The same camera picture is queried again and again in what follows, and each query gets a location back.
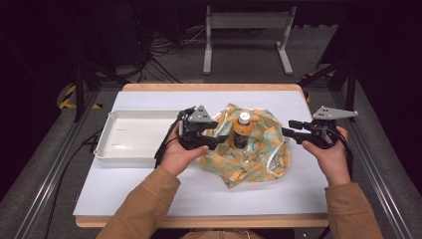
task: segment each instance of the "sleeve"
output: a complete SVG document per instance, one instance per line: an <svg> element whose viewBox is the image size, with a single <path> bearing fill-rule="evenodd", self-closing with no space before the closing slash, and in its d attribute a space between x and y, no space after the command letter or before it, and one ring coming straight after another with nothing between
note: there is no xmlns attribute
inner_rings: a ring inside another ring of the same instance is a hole
<svg viewBox="0 0 422 239"><path fill-rule="evenodd" d="M179 179L158 166L127 196L97 238L149 238L164 220Z"/></svg>
<svg viewBox="0 0 422 239"><path fill-rule="evenodd" d="M356 183L325 189L328 223L335 239L382 238L372 207Z"/></svg>

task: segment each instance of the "plastic tray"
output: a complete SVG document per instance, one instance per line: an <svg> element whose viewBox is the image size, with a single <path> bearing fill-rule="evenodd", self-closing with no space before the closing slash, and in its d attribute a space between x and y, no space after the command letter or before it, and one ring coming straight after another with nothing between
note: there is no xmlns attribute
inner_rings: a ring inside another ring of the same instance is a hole
<svg viewBox="0 0 422 239"><path fill-rule="evenodd" d="M103 161L155 162L177 111L114 111L108 114L94 154Z"/></svg>

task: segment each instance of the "human hand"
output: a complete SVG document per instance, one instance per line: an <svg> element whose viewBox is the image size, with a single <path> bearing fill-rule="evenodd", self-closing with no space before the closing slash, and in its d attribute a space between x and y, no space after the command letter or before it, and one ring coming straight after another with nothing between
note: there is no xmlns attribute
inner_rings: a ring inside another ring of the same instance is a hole
<svg viewBox="0 0 422 239"><path fill-rule="evenodd" d="M177 139L178 130L179 127L177 124L166 141L167 146L160 163L162 167L173 173L175 176L183 172L191 161L205 154L209 150L207 145L203 145L192 150L186 150Z"/></svg>
<svg viewBox="0 0 422 239"><path fill-rule="evenodd" d="M337 130L347 140L347 130L338 126ZM321 149L309 141L303 141L302 146L316 157L320 170L325 174L328 185L340 185L350 183L350 175L347 169L346 151L340 140L328 149Z"/></svg>

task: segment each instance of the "crumpled fabric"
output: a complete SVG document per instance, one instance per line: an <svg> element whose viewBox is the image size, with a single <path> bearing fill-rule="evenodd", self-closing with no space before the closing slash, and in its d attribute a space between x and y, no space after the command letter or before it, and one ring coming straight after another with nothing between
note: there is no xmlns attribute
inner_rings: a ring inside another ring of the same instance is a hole
<svg viewBox="0 0 422 239"><path fill-rule="evenodd" d="M251 115L254 126L245 149L232 146L232 122L242 112ZM241 109L229 104L213 120L218 123L217 127L205 130L204 135L229 137L199 157L199 162L203 168L221 175L228 188L243 181L275 180L290 166L289 138L283 136L282 124L268 110Z"/></svg>

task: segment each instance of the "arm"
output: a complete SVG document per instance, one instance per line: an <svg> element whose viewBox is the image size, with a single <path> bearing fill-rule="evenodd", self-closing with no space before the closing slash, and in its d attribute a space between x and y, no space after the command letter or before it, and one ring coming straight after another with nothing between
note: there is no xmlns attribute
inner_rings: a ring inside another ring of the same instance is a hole
<svg viewBox="0 0 422 239"><path fill-rule="evenodd" d="M167 139L177 137L176 127ZM127 196L98 238L149 238L164 220L180 185L177 175L208 146L185 150L178 140L166 148L161 164Z"/></svg>
<svg viewBox="0 0 422 239"><path fill-rule="evenodd" d="M337 128L345 138L347 131ZM382 238L367 198L347 170L346 153L340 141L329 149L320 149L308 141L303 147L313 154L328 181L325 189L328 224L334 238Z"/></svg>

